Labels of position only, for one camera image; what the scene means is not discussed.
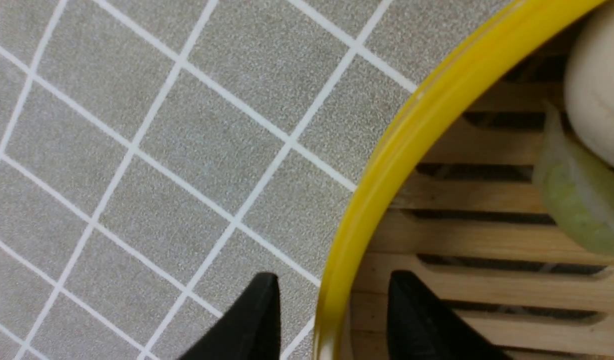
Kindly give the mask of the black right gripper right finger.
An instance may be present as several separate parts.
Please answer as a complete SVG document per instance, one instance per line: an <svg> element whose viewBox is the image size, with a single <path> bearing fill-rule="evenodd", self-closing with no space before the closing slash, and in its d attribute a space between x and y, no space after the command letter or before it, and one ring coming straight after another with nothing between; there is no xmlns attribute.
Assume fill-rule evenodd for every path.
<svg viewBox="0 0 614 360"><path fill-rule="evenodd" d="M508 360L411 271L392 271L387 348L391 360Z"/></svg>

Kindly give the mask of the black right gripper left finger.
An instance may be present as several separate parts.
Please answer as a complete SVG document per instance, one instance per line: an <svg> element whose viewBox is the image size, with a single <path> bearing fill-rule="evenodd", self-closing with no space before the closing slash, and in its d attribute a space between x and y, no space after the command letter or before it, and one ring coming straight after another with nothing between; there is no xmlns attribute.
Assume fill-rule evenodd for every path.
<svg viewBox="0 0 614 360"><path fill-rule="evenodd" d="M259 272L233 305L182 360L278 360L281 292L278 277Z"/></svg>

